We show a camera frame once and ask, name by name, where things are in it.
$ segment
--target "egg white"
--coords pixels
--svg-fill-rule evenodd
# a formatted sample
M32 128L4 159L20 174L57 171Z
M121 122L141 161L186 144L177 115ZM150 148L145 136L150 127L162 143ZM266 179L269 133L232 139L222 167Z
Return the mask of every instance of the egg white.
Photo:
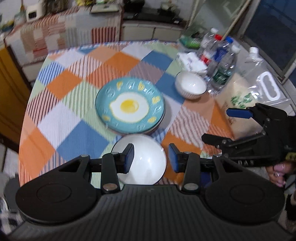
M135 112L126 113L122 111L121 104L127 100L133 100L138 103L139 107ZM143 96L137 93L127 92L120 94L116 100L111 102L110 109L116 119L126 123L136 123L142 120L148 114L149 104Z

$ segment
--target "patchwork tablecloth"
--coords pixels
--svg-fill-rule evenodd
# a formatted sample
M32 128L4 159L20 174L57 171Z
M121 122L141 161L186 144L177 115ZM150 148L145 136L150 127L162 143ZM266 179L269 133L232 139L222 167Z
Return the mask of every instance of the patchwork tablecloth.
M119 12L90 14L90 7L73 7L16 27L6 38L21 66L43 61L51 51L119 41Z
M153 82L163 93L166 113L151 135L164 147L175 143L180 151L211 156L219 150L205 145L204 133L231 137L231 132L209 95L199 101L180 96L174 85L181 67L175 60L175 43L159 41L89 45L49 54L27 106L19 152L23 185L81 155L99 158L111 151L121 136L106 129L95 111L95 98L107 82L134 76ZM182 182L169 161L164 183ZM92 184L99 186L100 174Z

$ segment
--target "metal bolt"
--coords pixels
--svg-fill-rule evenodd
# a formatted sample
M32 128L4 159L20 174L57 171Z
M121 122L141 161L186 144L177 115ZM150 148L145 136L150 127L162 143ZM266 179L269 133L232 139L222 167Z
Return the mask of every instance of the metal bolt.
M187 183L184 185L184 188L188 191L195 191L198 189L198 185L195 183Z
M113 191L115 189L117 189L117 185L115 183L106 183L103 185L103 189L105 189L106 191Z

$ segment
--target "fingernail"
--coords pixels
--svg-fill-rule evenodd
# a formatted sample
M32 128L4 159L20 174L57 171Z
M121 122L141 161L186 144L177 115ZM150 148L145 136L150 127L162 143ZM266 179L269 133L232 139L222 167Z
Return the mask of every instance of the fingernail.
M274 166L274 171L276 171L276 172L281 172L283 169L284 169L284 164L283 163L276 164Z

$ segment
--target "white bowl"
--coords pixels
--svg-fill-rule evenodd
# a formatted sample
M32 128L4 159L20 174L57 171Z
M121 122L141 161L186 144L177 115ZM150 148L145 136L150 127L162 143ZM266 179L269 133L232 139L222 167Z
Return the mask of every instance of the white bowl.
M192 72L179 72L176 75L175 86L181 96L186 99L198 99L207 91L207 83Z
M130 171L118 174L124 184L153 185L163 176L166 169L166 155L162 146L153 138L143 134L131 134L121 138L113 147L112 152L121 153L132 143L135 155Z

